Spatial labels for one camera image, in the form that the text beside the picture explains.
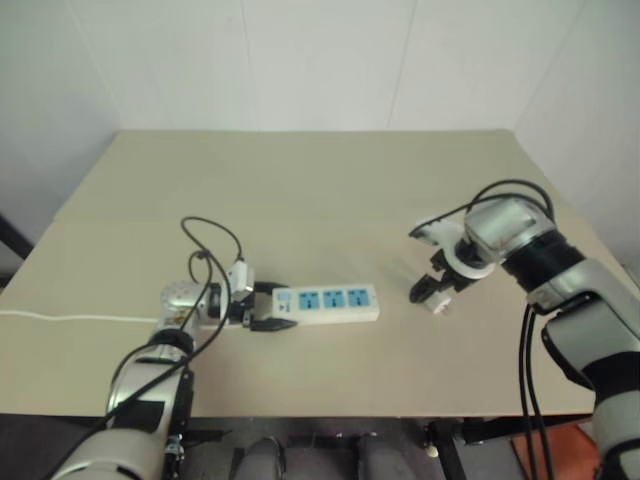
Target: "beige tabletop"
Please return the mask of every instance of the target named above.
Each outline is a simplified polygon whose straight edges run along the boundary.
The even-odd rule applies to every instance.
[[[507,132],[123,132],[59,212],[0,310],[157,317],[187,278],[184,215],[223,222],[259,280],[373,283],[377,322],[227,330],[194,363],[195,416],[471,416],[519,413],[517,345],[525,296],[502,271],[454,297],[448,316],[407,300],[435,250],[418,220],[487,183],[550,190],[571,243],[624,276],[589,225]],[[233,245],[196,232],[226,263]],[[109,379],[149,323],[0,316],[0,411],[103,413]],[[592,408],[534,345],[544,412]]]

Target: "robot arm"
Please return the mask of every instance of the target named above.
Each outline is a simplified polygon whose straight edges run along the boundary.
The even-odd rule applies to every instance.
[[[180,326],[201,290],[195,283],[177,282],[163,291],[162,318],[149,342],[116,371],[107,410],[194,351],[198,326],[207,314],[208,295],[185,328]],[[53,480],[177,478],[184,458],[181,440],[191,413],[193,380],[188,365],[177,370],[113,418],[107,429],[84,441]]]
[[[421,236],[433,237],[434,229],[442,228],[437,225],[419,230]],[[443,246],[442,236],[438,240]],[[602,264],[569,246],[554,222],[526,200],[507,198],[477,207],[453,241],[454,251],[475,253],[460,260],[468,264],[473,258],[476,269],[501,264],[538,313],[556,314],[543,329],[543,342],[569,380],[596,393],[593,424],[603,458],[600,478],[639,480],[638,299]],[[444,270],[464,275],[451,261]],[[424,290],[427,283],[442,285],[430,277],[425,283],[423,277],[414,289]]]

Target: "white power strip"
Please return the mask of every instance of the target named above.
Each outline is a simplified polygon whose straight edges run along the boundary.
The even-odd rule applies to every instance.
[[[371,284],[276,288],[271,316],[300,325],[374,322],[380,315]]]

